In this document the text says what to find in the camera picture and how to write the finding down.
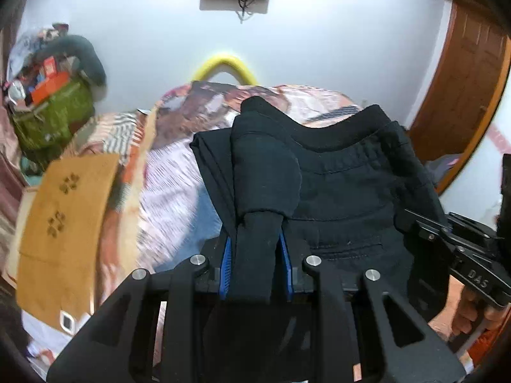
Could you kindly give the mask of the orange sleeve right forearm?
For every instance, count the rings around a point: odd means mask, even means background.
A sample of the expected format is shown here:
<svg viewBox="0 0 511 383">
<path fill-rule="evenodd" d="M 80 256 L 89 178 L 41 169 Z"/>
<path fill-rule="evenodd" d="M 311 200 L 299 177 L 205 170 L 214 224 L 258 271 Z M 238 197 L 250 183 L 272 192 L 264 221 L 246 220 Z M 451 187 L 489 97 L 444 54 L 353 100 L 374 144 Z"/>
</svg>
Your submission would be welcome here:
<svg viewBox="0 0 511 383">
<path fill-rule="evenodd" d="M 486 330 L 472 344 L 468 350 L 468 354 L 474 367 L 478 367 L 481 364 L 482 360 L 492 348 L 504 328 L 505 325 L 502 324 L 499 328 Z"/>
</svg>

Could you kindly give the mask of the right hand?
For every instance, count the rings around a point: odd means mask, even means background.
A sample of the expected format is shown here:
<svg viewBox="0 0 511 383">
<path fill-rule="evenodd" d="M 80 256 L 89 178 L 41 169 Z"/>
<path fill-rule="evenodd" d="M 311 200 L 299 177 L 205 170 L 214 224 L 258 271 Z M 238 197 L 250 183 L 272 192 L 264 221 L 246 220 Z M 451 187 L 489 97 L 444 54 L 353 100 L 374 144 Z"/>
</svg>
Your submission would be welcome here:
<svg viewBox="0 0 511 383">
<path fill-rule="evenodd" d="M 499 328 L 504 322 L 504 318 L 509 311 L 510 305 L 498 310 L 488 305 L 484 310 L 484 317 L 487 320 L 487 330 Z M 472 289 L 464 287 L 455 315 L 451 323 L 451 332 L 453 335 L 469 334 L 478 318 L 477 294 Z"/>
</svg>

